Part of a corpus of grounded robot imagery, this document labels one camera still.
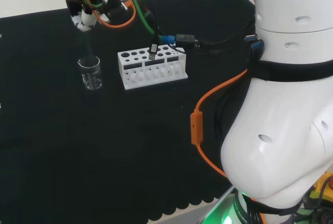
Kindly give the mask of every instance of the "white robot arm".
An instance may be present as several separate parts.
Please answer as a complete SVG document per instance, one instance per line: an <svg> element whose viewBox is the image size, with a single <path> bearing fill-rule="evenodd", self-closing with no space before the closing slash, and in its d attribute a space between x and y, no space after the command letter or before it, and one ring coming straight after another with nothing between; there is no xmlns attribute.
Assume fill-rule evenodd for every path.
<svg viewBox="0 0 333 224"><path fill-rule="evenodd" d="M256 32L265 42L261 60L332 60L332 2L255 0ZM224 140L221 160L240 192L269 207L295 206L333 163L333 77L292 83L253 78ZM269 224L289 218L265 217Z"/></svg>

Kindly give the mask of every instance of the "black cloth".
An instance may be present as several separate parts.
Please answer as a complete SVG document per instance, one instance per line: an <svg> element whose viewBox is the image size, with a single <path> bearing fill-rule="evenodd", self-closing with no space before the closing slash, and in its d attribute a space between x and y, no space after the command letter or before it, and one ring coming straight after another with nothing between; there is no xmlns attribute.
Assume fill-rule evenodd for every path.
<svg viewBox="0 0 333 224"><path fill-rule="evenodd" d="M208 41L229 37L254 14L247 0L154 3L166 34ZM190 144L190 114L208 90L245 69L244 35L253 32L224 52L189 52L187 80L125 91L117 52L148 47L152 36L138 17L122 30L97 24L90 35L104 88L87 94L77 64L87 54L84 37L67 9L0 19L3 224L146 223L220 197L230 184ZM214 100L201 108L205 125ZM205 138L204 152L220 166L221 142Z"/></svg>

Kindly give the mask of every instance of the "black cable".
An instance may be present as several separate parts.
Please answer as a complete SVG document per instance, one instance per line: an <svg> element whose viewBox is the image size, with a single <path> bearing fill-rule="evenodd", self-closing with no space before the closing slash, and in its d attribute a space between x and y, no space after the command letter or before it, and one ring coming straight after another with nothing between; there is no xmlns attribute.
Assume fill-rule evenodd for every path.
<svg viewBox="0 0 333 224"><path fill-rule="evenodd" d="M321 189L321 194L319 195L319 198L318 198L317 207L314 209L314 211L316 211L318 208L320 208L320 206L321 206L321 204L322 204L322 200L323 200L323 196L324 196L325 188L326 188L326 186L328 185L330 179L331 179L331 176L328 177L328 178L324 181L323 187L322 187L322 189Z"/></svg>
<svg viewBox="0 0 333 224"><path fill-rule="evenodd" d="M250 27L254 23L255 23L255 18L252 18L244 27L242 27L242 29L239 32L235 33L234 35L230 36L229 38L224 39L222 41L218 41L218 42L198 40L199 45L200 45L200 47L203 47L203 48L209 48L209 47L221 46L221 45L227 44L228 42L232 41L235 37L237 37L240 33L242 33L244 30L246 30L248 27Z"/></svg>
<svg viewBox="0 0 333 224"><path fill-rule="evenodd" d="M186 54L184 51L180 51L180 50L178 50L175 46L172 46L172 45L170 45L170 44L168 44L168 46L169 46L172 50L174 50L174 51L178 51L178 52L180 52L181 54Z"/></svg>
<svg viewBox="0 0 333 224"><path fill-rule="evenodd" d="M309 214L309 215L301 215L301 214L297 213L298 218L295 219L295 222L301 222L303 220L308 220L310 218L315 218L316 219L317 218L317 211L318 210L322 210L322 212L333 212L333 208L321 207L323 196L324 196L324 192L325 192L325 188L328 185L330 179L331 179L331 176L328 177L324 181L324 184L323 184L322 189L321 189L321 193L320 193L319 198L318 198L317 205L314 207L313 212L311 214Z"/></svg>
<svg viewBox="0 0 333 224"><path fill-rule="evenodd" d="M156 8L155 8L155 5L154 3L152 2L152 0L149 0L149 3L150 3L150 8L153 12L153 14L155 15L155 27L154 27L154 33L155 33L155 38L158 39L158 22L157 22L157 14L156 14Z"/></svg>

